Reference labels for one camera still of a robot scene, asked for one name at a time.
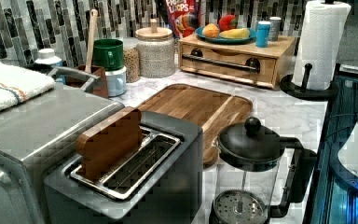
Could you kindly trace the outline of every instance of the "french press lid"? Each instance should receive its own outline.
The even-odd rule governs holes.
[[[217,139],[220,158],[245,171],[267,171],[276,165],[284,152],[280,136],[254,117],[245,123],[227,126]]]

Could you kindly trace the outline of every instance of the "toaster slot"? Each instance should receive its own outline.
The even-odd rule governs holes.
[[[109,176],[103,185],[115,192],[125,194],[152,173],[174,145],[174,140],[158,135]]]
[[[68,177],[114,200],[128,200],[133,192],[179,146],[180,139],[153,129],[141,127],[144,140],[140,149],[120,161],[99,180],[90,181],[76,172],[81,158],[65,168]]]

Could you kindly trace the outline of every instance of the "blue cup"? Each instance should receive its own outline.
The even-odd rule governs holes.
[[[255,35],[255,45],[259,48],[266,48],[269,44],[269,28],[271,22],[260,21],[257,24],[257,33]]]

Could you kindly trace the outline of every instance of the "marble countertop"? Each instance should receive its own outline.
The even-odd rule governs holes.
[[[125,106],[136,107],[156,92],[177,83],[245,97],[253,103],[251,116],[259,118],[262,125],[269,127],[280,136],[296,137],[301,141],[304,148],[315,152],[318,149],[327,102],[300,100],[280,90],[260,89],[215,78],[198,76],[176,69],[176,72],[169,77],[141,77],[137,82],[127,83],[127,91],[111,99],[120,101]],[[286,149],[282,156],[272,204],[278,204],[281,199],[282,187],[287,176],[287,165],[290,163],[292,155],[293,150]],[[205,168],[203,171],[203,201],[192,224],[208,223],[215,191],[216,164]],[[272,218],[270,223],[301,223],[307,198],[306,196],[303,203],[291,203],[286,217]]]

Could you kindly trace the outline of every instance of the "striped towel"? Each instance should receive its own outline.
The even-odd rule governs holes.
[[[54,86],[51,77],[0,62],[0,110],[18,105]]]

